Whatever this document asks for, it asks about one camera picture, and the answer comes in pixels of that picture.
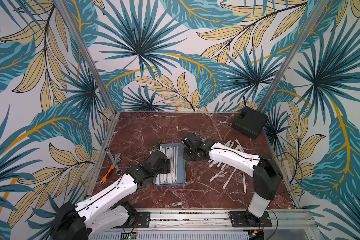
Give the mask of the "blue plastic storage tray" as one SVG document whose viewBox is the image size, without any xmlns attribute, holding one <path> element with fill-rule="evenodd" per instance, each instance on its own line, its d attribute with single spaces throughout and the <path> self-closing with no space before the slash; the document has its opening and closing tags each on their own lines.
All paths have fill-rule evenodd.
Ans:
<svg viewBox="0 0 360 240">
<path fill-rule="evenodd" d="M 161 151 L 170 160 L 171 170 L 167 174 L 158 175 L 154 184 L 156 186 L 180 186 L 186 182 L 186 165 L 184 156 L 184 146 L 182 144 L 156 144 L 154 151 Z"/>
</svg>

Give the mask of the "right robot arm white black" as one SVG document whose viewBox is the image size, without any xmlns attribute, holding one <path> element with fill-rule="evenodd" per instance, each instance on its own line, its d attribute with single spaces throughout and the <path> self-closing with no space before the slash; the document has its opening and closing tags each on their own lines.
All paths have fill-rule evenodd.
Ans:
<svg viewBox="0 0 360 240">
<path fill-rule="evenodd" d="M 201 140 L 194 133 L 186 134 L 182 143 L 191 160 L 209 159 L 224 163 L 253 178 L 255 193 L 246 215 L 256 220 L 264 215 L 283 181 L 283 175 L 273 157 L 246 154 L 212 139 Z"/>
</svg>

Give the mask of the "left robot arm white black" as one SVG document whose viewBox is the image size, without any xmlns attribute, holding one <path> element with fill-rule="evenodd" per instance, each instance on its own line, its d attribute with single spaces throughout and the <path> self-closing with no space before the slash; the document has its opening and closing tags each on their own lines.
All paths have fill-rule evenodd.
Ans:
<svg viewBox="0 0 360 240">
<path fill-rule="evenodd" d="M 113 227 L 134 225 L 136 210 L 120 200 L 135 193 L 159 174 L 171 170 L 171 162 L 161 151 L 153 151 L 137 165 L 129 167 L 113 184 L 76 204 L 62 205 L 51 223 L 53 240 L 89 240 Z"/>
</svg>

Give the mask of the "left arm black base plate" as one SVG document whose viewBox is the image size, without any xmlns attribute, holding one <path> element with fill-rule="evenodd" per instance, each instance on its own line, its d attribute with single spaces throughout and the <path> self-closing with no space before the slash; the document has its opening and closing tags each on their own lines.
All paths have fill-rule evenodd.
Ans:
<svg viewBox="0 0 360 240">
<path fill-rule="evenodd" d="M 150 226 L 150 212 L 136 212 L 127 218 L 127 221 L 121 225 L 121 228 L 147 229 Z"/>
</svg>

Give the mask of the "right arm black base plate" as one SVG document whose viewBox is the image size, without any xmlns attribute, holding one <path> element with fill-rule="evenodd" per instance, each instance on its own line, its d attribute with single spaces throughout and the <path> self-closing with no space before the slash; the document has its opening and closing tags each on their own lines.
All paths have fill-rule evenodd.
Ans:
<svg viewBox="0 0 360 240">
<path fill-rule="evenodd" d="M 269 213 L 265 211 L 261 217 L 256 217 L 249 211 L 230 211 L 229 219 L 233 228 L 268 228 L 272 227 Z"/>
</svg>

